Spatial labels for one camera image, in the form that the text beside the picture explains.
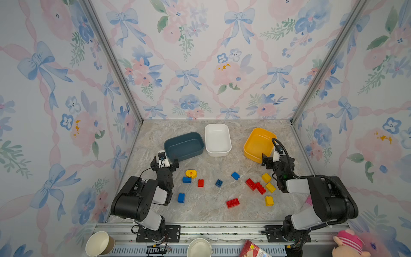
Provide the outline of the yellow lego brick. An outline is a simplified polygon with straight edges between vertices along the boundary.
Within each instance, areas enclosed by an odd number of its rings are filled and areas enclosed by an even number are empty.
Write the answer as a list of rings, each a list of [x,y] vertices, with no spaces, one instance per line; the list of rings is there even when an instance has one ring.
[[[264,173],[262,175],[262,180],[267,184],[267,183],[270,183],[270,181],[272,180],[272,177],[268,173]]]
[[[265,187],[270,193],[274,193],[276,191],[276,188],[271,183],[268,183]]]
[[[273,206],[274,205],[274,199],[272,196],[266,196],[265,197],[265,205],[267,207]]]

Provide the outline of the dark teal plastic bin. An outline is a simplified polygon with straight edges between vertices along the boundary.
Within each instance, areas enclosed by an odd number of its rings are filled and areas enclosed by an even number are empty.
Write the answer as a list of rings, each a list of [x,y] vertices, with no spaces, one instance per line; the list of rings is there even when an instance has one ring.
[[[170,138],[163,146],[167,157],[171,161],[178,160],[179,162],[201,155],[205,148],[204,141],[197,132]]]

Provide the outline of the dark blue square lego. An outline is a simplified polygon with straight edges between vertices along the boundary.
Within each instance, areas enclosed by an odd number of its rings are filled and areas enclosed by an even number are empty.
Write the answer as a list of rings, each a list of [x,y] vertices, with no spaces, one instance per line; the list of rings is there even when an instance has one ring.
[[[219,187],[219,188],[222,187],[222,184],[223,184],[223,181],[220,180],[220,179],[218,179],[218,180],[216,181],[216,183],[215,183],[215,185],[216,185],[217,187]]]

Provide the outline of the pink transparent box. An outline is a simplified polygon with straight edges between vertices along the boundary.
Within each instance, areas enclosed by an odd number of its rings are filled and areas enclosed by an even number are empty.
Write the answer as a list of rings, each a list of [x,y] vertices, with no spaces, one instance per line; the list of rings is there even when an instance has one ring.
[[[312,205],[313,205],[313,203],[312,203],[311,196],[308,196],[308,198],[306,199],[306,201],[305,201],[305,203],[304,203],[304,206],[305,206],[305,207],[310,207],[310,206],[312,206]]]

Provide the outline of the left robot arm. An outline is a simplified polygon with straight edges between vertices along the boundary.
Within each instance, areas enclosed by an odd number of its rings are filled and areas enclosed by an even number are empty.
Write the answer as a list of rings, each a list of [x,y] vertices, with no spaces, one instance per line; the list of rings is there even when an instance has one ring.
[[[177,159],[166,164],[164,160],[157,162],[154,158],[150,169],[156,173],[156,179],[131,176],[115,196],[110,213],[132,219],[142,228],[140,233],[144,238],[153,242],[164,240],[168,235],[165,218],[151,210],[151,205],[167,206],[170,203],[174,188],[173,172],[178,168]]]

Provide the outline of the aluminium frame rail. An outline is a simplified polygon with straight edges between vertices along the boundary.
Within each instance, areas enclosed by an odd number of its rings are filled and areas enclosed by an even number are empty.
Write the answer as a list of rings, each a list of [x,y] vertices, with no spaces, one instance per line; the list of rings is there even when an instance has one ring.
[[[180,226],[180,244],[188,244],[194,239],[204,238],[212,244],[243,244],[250,240],[258,245],[293,244],[296,239],[285,241],[281,236],[265,234],[266,226],[280,228],[280,221],[227,221],[227,222],[167,222],[167,226]],[[107,232],[118,245],[137,243],[138,227],[134,223],[100,223],[93,233]]]

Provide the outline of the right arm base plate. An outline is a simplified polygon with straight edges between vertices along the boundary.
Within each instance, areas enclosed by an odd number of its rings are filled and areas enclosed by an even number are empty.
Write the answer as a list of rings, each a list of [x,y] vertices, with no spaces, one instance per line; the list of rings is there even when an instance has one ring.
[[[285,228],[284,226],[267,225],[262,234],[266,235],[269,243],[291,243],[295,244],[302,242],[305,230],[294,230],[292,228]]]

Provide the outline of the blue lego brick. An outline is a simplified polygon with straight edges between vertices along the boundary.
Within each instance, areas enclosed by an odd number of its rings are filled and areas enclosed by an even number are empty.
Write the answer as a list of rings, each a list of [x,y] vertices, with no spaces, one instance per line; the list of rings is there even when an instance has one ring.
[[[177,201],[178,201],[178,203],[184,203],[185,202],[185,194],[184,193],[179,193]]]
[[[190,184],[192,182],[192,179],[190,177],[183,177],[183,183]]]
[[[240,179],[240,175],[239,175],[237,172],[233,172],[233,173],[231,174],[231,177],[232,177],[233,179],[235,179],[235,180],[239,180],[239,179]]]

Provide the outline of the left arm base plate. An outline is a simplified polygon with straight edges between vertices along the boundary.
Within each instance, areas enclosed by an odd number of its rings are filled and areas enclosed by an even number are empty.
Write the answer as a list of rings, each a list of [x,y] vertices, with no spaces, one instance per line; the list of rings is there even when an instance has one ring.
[[[136,232],[137,243],[178,243],[181,236],[181,226],[179,225],[164,225],[158,230],[150,230],[139,226]]]

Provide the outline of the yellow plastic bin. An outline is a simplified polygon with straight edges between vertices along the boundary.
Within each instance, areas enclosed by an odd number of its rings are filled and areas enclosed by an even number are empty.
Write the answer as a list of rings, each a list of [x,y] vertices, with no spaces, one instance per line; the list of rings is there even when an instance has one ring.
[[[262,155],[270,156],[273,152],[273,138],[277,138],[274,133],[260,127],[255,128],[244,144],[245,157],[261,164]]]

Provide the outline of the blue lego brick left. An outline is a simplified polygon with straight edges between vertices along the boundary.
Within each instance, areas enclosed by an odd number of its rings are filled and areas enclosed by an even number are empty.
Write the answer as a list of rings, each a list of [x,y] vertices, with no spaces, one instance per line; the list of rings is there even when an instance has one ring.
[[[190,177],[183,177],[183,183],[190,184],[192,182],[192,179]]]

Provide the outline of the red snack box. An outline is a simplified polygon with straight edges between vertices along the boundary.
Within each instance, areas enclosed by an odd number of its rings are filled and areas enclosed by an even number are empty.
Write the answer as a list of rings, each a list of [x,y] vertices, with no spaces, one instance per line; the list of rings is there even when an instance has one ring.
[[[246,240],[239,257],[271,257],[271,255],[250,240]]]

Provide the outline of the white plastic bin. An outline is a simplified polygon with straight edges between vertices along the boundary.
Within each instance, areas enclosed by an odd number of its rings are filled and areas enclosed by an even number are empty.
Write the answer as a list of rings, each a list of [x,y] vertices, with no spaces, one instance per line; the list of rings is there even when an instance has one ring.
[[[205,146],[209,156],[224,157],[232,150],[229,127],[225,124],[208,124],[204,128]]]

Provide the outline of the brown paper cup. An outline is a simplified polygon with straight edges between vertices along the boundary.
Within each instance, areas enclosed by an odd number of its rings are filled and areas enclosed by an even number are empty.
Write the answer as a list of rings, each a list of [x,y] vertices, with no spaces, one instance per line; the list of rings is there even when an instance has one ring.
[[[105,231],[93,234],[86,244],[86,254],[98,257],[110,253],[115,247],[115,240]]]

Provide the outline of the yellow lego brick front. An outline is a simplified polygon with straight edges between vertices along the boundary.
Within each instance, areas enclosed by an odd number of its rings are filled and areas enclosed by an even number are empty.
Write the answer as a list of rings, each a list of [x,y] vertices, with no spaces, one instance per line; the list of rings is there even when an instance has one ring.
[[[267,207],[273,206],[274,205],[274,199],[272,196],[266,196],[265,197],[265,205]]]

